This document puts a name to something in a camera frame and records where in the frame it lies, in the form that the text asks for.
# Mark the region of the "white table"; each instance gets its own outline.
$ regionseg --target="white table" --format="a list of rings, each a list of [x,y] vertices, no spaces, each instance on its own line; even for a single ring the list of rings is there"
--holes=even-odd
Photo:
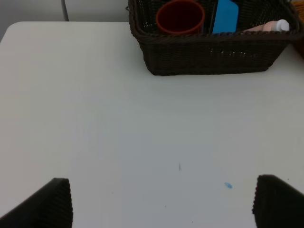
[[[259,174],[304,191],[292,47],[263,73],[160,77],[128,23],[17,23],[0,107],[0,215],[53,177],[70,179],[73,228],[254,228]]]

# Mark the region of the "blue object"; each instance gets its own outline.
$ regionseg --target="blue object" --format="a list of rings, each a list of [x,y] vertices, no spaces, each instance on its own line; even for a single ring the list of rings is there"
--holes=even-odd
[[[238,22],[238,5],[231,0],[218,0],[213,33],[235,32]]]
[[[227,188],[229,188],[229,189],[231,189],[232,188],[232,185],[231,184],[229,184],[229,183],[225,183],[225,186],[227,187]]]

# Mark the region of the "blue stain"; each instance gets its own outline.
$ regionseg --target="blue stain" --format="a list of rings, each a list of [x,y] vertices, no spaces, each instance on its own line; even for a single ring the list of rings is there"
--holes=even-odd
[[[229,184],[229,183],[225,183],[225,186],[227,187],[227,188],[229,188],[229,189],[231,189],[232,188],[232,185],[231,184]]]

